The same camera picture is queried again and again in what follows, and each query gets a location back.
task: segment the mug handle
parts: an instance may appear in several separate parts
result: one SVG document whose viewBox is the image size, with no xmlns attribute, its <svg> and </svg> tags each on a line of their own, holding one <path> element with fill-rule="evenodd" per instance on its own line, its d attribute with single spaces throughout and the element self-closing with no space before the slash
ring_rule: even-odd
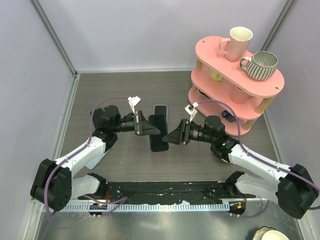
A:
<svg viewBox="0 0 320 240">
<path fill-rule="evenodd" d="M 242 64 L 242 62 L 243 62 L 243 61 L 248 61 L 248 62 L 250 63 L 251 60 L 252 60 L 252 57 L 247 57 L 247 56 L 245 56 L 245 57 L 241 58 L 240 61 L 239 61 L 240 67 L 241 67 L 243 70 L 247 71 L 247 66 L 244 66 L 244 65 Z"/>
<path fill-rule="evenodd" d="M 229 42 L 230 41 L 230 38 L 222 38 L 219 42 L 219 49 L 224 53 L 224 54 L 227 54 L 227 52 L 225 50 L 222 49 L 222 43 L 223 42 Z"/>
</svg>

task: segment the white wall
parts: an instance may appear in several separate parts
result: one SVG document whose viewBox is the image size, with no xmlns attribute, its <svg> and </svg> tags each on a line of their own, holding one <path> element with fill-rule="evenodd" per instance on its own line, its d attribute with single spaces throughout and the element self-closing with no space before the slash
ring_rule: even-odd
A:
<svg viewBox="0 0 320 240">
<path fill-rule="evenodd" d="M 268 51 L 285 86 L 267 109 L 285 163 L 301 164 L 320 185 L 320 1 L 297 1 Z M 320 211 L 309 211 L 320 228 Z"/>
<path fill-rule="evenodd" d="M 196 43 L 253 31 L 262 47 L 286 0 L 39 0 L 78 71 L 192 68 Z"/>
<path fill-rule="evenodd" d="M 1 239 L 19 240 L 39 163 L 53 154 L 72 75 L 28 0 L 0 7 Z"/>
</svg>

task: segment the pink wooden rack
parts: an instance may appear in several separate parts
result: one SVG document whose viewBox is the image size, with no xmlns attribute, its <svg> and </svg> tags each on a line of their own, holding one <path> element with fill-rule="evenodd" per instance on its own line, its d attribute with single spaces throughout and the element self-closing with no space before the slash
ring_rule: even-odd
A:
<svg viewBox="0 0 320 240">
<path fill-rule="evenodd" d="M 196 44 L 197 61 L 191 73 L 193 86 L 188 93 L 188 98 L 190 103 L 208 100 L 209 98 L 201 94 L 201 91 L 210 99 L 229 105 L 237 115 L 241 135 L 244 135 L 284 88 L 285 79 L 279 70 L 264 81 L 248 77 L 246 72 L 240 68 L 239 61 L 227 60 L 224 53 L 219 50 L 218 45 L 221 38 L 220 36 L 208 36 Z M 252 55 L 246 51 L 244 57 Z M 209 102 L 200 104 L 197 109 L 205 116 L 219 116 L 225 125 L 226 133 L 231 136 L 238 135 L 236 122 L 229 122 L 222 117 L 222 112 L 228 110 L 223 105 Z"/>
</svg>

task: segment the gray striped cup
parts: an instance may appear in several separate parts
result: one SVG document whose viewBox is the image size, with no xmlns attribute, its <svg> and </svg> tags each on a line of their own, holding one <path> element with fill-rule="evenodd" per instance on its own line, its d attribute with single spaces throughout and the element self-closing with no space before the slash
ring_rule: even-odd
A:
<svg viewBox="0 0 320 240">
<path fill-rule="evenodd" d="M 243 61 L 248 61 L 246 66 L 242 64 Z M 252 57 L 243 57 L 239 64 L 249 77 L 263 81 L 269 79 L 275 73 L 278 59 L 271 52 L 258 51 Z"/>
</svg>

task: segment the phone screen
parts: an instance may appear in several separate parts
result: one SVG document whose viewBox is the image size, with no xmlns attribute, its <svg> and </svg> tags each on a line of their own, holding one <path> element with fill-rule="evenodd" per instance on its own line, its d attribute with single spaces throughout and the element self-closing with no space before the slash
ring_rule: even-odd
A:
<svg viewBox="0 0 320 240">
<path fill-rule="evenodd" d="M 166 105 L 155 105 L 153 109 L 154 115 L 164 115 L 167 120 L 168 107 Z"/>
<path fill-rule="evenodd" d="M 164 115 L 150 115 L 148 121 L 161 131 L 158 135 L 150 135 L 150 149 L 152 152 L 162 152 L 169 149 L 169 143 L 162 141 L 168 134 L 167 121 Z"/>
</svg>

